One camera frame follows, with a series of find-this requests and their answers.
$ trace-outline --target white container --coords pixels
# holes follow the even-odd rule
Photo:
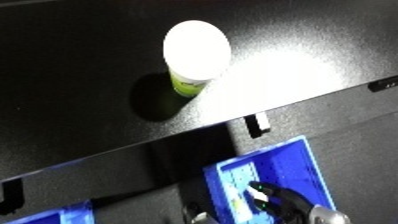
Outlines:
[[[190,20],[167,33],[163,56],[174,89],[182,96],[193,97],[228,67],[231,47],[217,27]]]

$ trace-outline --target plastic tub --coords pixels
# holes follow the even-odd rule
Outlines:
[[[272,224],[274,219],[248,203],[250,181],[263,181],[296,190],[312,203],[335,209],[315,158],[304,136],[217,163],[204,169],[218,219],[222,224]],[[235,188],[249,207],[250,219],[242,221],[229,189]]]

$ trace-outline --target blue tray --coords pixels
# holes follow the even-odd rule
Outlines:
[[[247,192],[250,181],[263,181],[296,190],[312,203],[335,209],[329,191],[322,178],[315,158],[304,136],[260,149],[204,169],[206,181],[222,224],[248,223],[273,224],[274,219],[259,212],[248,203],[252,199]],[[236,189],[246,208],[252,214],[250,220],[238,222],[236,201],[229,189]]]
[[[6,224],[94,224],[90,201],[49,210]]]

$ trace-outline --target robotic hand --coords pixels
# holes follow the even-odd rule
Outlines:
[[[280,224],[351,224],[339,211],[314,205],[296,191],[261,182],[250,182],[255,206],[275,217]]]

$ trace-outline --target white lid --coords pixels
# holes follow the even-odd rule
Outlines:
[[[167,33],[163,56],[178,75],[205,81],[217,77],[228,67],[231,47],[217,27],[191,20],[177,24]]]

